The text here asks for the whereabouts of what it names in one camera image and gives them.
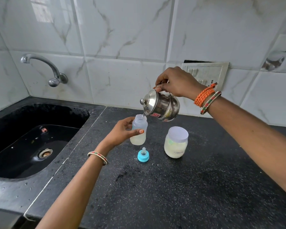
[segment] metal kettle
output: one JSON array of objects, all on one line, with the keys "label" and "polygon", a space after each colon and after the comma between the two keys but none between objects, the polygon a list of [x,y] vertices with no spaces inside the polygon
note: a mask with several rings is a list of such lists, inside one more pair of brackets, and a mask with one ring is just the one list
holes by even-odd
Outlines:
[{"label": "metal kettle", "polygon": [[145,115],[157,117],[163,122],[175,119],[180,110],[179,100],[175,96],[170,93],[165,95],[154,89],[140,99],[140,104],[144,108]]}]

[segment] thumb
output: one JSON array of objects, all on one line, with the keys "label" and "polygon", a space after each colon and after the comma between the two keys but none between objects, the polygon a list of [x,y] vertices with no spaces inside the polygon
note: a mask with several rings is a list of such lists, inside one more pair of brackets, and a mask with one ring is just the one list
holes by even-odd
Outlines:
[{"label": "thumb", "polygon": [[132,137],[132,136],[140,135],[142,133],[144,133],[144,130],[137,128],[135,130],[128,131],[128,136]]},{"label": "thumb", "polygon": [[156,92],[161,92],[161,91],[167,91],[170,92],[170,83],[163,83],[163,84],[158,84],[156,87]]}]

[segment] tiled wall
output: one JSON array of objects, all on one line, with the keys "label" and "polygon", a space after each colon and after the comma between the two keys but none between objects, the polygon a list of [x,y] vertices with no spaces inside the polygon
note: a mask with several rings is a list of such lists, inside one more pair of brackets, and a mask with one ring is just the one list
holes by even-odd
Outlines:
[{"label": "tiled wall", "polygon": [[29,96],[0,35],[0,110]]},{"label": "tiled wall", "polygon": [[[167,67],[230,62],[223,96],[286,126],[286,0],[0,0],[0,34],[32,96],[141,109]],[[69,83],[48,86],[46,64],[20,63],[27,52]]]}]

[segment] red sticker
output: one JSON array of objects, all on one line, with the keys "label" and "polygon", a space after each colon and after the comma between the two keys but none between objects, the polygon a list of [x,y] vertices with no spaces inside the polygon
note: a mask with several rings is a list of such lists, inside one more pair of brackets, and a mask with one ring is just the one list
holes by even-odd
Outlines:
[{"label": "red sticker", "polygon": [[160,114],[159,114],[159,113],[153,113],[153,114],[151,114],[151,116],[153,116],[153,117],[159,117]]}]

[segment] forearm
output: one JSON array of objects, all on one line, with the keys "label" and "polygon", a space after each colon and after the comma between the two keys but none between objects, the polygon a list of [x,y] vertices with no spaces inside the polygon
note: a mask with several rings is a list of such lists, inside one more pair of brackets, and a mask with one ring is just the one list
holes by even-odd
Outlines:
[{"label": "forearm", "polygon": [[[102,141],[96,152],[106,156],[113,146]],[[37,229],[75,229],[85,212],[103,160],[91,155],[42,218]]]},{"label": "forearm", "polygon": [[222,97],[209,106],[208,113],[286,191],[286,137]]}]

